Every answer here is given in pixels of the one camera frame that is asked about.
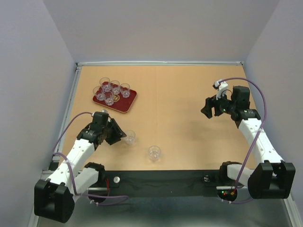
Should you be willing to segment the clear glass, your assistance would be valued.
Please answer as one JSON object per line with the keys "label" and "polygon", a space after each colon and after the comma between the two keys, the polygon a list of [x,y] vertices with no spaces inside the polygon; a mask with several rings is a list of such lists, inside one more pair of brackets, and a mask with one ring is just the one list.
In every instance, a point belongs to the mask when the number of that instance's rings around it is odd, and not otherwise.
{"label": "clear glass", "polygon": [[94,94],[94,97],[98,101],[104,101],[105,100],[105,94],[104,94],[102,86],[97,86],[97,87],[93,88],[93,94]]}
{"label": "clear glass", "polygon": [[148,156],[151,161],[159,161],[161,158],[161,149],[158,146],[151,146],[148,148]]}
{"label": "clear glass", "polygon": [[112,106],[114,104],[114,95],[111,91],[105,92],[104,98],[106,105]]}
{"label": "clear glass", "polygon": [[111,91],[111,80],[107,77],[103,77],[100,79],[99,81],[101,87],[102,87],[102,90],[104,92],[109,92]]}
{"label": "clear glass", "polygon": [[127,145],[133,145],[135,143],[136,134],[132,130],[125,131],[126,137],[124,138],[124,141]]}
{"label": "clear glass", "polygon": [[128,98],[130,96],[130,85],[127,83],[123,83],[120,85],[120,93],[123,98]]}

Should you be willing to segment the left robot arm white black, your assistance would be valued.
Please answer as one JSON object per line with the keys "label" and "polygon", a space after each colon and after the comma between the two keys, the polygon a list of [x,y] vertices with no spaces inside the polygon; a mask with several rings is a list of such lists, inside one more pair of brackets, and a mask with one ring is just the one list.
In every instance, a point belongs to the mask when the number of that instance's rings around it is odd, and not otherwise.
{"label": "left robot arm white black", "polygon": [[92,113],[92,122],[80,131],[68,153],[54,153],[63,161],[45,180],[39,180],[34,187],[34,214],[61,223],[66,223],[80,197],[88,197],[90,203],[103,206],[109,195],[87,194],[90,186],[109,186],[105,168],[101,164],[85,161],[102,142],[113,145],[126,134],[115,119],[107,112]]}

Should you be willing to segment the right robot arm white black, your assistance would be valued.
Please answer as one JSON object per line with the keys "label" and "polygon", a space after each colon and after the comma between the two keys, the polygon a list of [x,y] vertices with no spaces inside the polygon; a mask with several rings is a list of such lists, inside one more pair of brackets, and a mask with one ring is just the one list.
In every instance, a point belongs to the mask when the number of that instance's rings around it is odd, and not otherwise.
{"label": "right robot arm white black", "polygon": [[216,82],[214,88],[217,94],[205,100],[201,112],[209,119],[222,114],[230,115],[249,144],[257,164],[257,167],[251,170],[237,162],[224,162],[218,172],[219,182],[229,184],[235,180],[246,186],[254,199],[288,198],[295,166],[285,162],[274,149],[263,129],[259,113],[250,108],[249,88],[234,86],[231,98],[226,95],[226,82]]}

